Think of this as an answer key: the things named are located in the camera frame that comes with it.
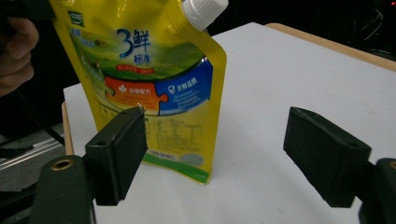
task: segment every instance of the dark background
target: dark background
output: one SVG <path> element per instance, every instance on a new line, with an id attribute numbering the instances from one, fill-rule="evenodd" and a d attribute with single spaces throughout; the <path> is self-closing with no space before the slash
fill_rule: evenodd
<path id="1" fill-rule="evenodd" d="M 395 60 L 396 7 L 392 0 L 229 0 L 227 9 L 208 27 L 216 35 L 249 22 L 278 22 L 352 48 Z M 40 39 L 32 51 L 35 76 L 19 88 L 37 114 L 53 125 L 62 122 L 63 89 L 78 78 L 50 20 L 33 20 Z M 16 101 L 0 97 L 0 134 L 18 138 L 40 130 Z"/>

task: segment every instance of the cable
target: cable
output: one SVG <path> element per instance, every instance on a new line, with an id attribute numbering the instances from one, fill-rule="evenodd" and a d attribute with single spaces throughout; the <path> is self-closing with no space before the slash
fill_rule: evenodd
<path id="1" fill-rule="evenodd" d="M 11 93 L 17 102 L 21 105 L 24 111 L 35 121 L 35 123 L 40 126 L 44 131 L 46 131 L 51 137 L 57 140 L 59 143 L 64 145 L 64 138 L 56 133 L 40 116 L 35 112 L 31 105 L 26 101 L 19 89 L 16 89 Z"/>

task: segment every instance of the white spout cap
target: white spout cap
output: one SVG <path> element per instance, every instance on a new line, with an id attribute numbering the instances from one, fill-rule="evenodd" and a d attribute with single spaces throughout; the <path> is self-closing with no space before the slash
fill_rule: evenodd
<path id="1" fill-rule="evenodd" d="M 228 6 L 228 0 L 184 0 L 183 10 L 190 24 L 203 31 Z"/>

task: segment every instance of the spout pouch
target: spout pouch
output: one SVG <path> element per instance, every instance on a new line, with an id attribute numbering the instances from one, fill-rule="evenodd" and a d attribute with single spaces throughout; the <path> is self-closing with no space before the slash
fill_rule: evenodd
<path id="1" fill-rule="evenodd" d="M 189 24 L 180 0 L 50 3 L 96 129 L 140 104 L 148 140 L 143 162 L 207 184 L 226 65 L 223 48 Z"/>

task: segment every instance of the finger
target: finger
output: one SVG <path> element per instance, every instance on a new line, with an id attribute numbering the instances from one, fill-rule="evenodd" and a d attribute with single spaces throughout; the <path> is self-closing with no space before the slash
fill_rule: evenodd
<path id="1" fill-rule="evenodd" d="M 8 18 L 8 22 L 16 33 L 6 44 L 6 51 L 11 57 L 19 59 L 35 47 L 39 38 L 38 31 L 27 19 Z"/>
<path id="2" fill-rule="evenodd" d="M 33 77 L 33 66 L 28 63 L 21 70 L 11 75 L 0 77 L 0 96 L 15 91 L 22 83 Z"/>
<path id="3" fill-rule="evenodd" d="M 28 52 L 19 59 L 12 58 L 10 55 L 0 54 L 0 77 L 7 76 L 21 70 L 31 59 L 31 53 Z"/>
<path id="4" fill-rule="evenodd" d="M 8 17 L 7 20 L 9 25 L 15 30 L 15 32 L 23 35 L 29 35 L 33 32 L 35 28 L 33 23 L 28 19 Z"/>

